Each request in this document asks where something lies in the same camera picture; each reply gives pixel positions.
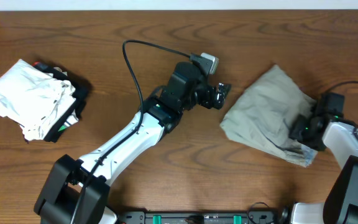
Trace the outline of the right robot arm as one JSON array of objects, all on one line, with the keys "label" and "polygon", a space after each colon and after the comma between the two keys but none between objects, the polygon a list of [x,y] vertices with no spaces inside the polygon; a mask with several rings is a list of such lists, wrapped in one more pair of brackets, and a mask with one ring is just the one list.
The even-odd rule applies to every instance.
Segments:
[{"label": "right robot arm", "polygon": [[358,128],[343,117],[344,96],[325,93],[312,115],[297,117],[289,137],[316,151],[330,149],[341,168],[323,203],[295,203],[289,222],[358,224]]}]

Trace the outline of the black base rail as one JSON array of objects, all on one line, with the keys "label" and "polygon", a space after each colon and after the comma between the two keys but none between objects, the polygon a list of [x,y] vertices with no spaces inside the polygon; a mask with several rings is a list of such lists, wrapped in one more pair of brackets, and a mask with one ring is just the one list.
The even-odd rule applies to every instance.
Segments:
[{"label": "black base rail", "polygon": [[288,223],[290,212],[257,202],[246,211],[215,213],[172,213],[131,211],[118,216],[117,224],[279,224]]}]

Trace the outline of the white folded garment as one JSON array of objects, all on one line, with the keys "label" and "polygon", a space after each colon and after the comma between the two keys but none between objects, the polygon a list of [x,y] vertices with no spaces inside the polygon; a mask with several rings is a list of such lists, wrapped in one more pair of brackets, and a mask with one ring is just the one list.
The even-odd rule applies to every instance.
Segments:
[{"label": "white folded garment", "polygon": [[58,79],[20,59],[0,77],[0,116],[18,123],[25,140],[44,140],[65,113],[69,125],[78,122],[69,111],[76,88],[67,80],[67,73],[62,75]]}]

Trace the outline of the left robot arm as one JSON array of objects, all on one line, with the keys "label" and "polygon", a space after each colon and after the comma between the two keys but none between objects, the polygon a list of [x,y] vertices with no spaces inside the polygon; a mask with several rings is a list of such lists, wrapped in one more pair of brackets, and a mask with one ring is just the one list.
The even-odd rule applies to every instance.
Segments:
[{"label": "left robot arm", "polygon": [[144,100],[132,121],[96,150],[73,159],[65,154],[53,165],[34,205],[46,223],[116,223],[108,207],[112,183],[146,149],[156,145],[195,105],[223,107],[229,84],[211,86],[216,62],[179,62],[165,86]]}]

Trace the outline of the grey-green shorts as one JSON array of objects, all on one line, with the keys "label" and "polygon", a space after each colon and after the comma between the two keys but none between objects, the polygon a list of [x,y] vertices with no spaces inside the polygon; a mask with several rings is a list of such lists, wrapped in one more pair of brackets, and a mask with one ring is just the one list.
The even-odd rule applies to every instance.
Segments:
[{"label": "grey-green shorts", "polygon": [[274,65],[243,94],[225,114],[220,127],[231,141],[239,142],[302,167],[317,152],[289,138],[299,115],[311,116],[316,100]]}]

